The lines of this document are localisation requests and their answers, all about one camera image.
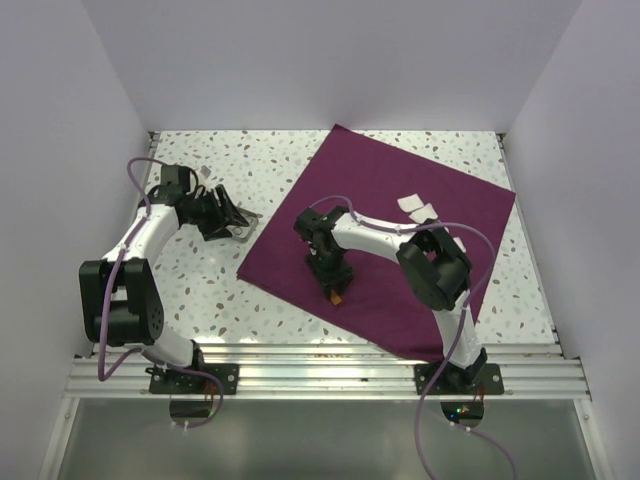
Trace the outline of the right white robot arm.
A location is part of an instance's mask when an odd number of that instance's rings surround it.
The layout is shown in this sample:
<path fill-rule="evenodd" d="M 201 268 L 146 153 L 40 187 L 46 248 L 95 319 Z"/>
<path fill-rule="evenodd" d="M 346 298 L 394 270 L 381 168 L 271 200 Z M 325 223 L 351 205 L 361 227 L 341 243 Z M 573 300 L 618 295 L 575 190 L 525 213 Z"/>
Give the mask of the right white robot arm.
<path fill-rule="evenodd" d="M 472 264 L 451 234 L 434 220 L 396 224 L 335 207 L 299 214 L 294 230 L 308 244 L 305 262 L 331 301 L 343 294 L 354 273 L 345 254 L 356 250 L 396 263 L 414 296 L 434 314 L 451 389 L 468 392 L 481 380 L 487 354 L 470 311 Z"/>

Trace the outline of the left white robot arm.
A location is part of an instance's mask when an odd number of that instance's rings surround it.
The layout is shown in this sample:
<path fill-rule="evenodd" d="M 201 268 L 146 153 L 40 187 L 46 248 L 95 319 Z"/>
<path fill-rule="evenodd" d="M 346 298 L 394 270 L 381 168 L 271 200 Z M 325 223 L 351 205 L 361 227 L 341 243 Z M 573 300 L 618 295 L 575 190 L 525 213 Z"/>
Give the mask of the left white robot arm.
<path fill-rule="evenodd" d="M 162 186 L 154 197 L 143 198 L 133 224 L 113 249 L 80 266 L 84 328 L 99 347 L 101 381 L 128 356 L 141 353 L 174 367 L 172 379 L 185 392 L 197 392 L 207 383 L 208 369 L 197 361 L 196 343 L 165 325 L 153 274 L 165 245 L 184 225 L 196 227 L 211 241 L 229 238 L 233 227 L 249 222 L 221 184 L 200 195 Z"/>

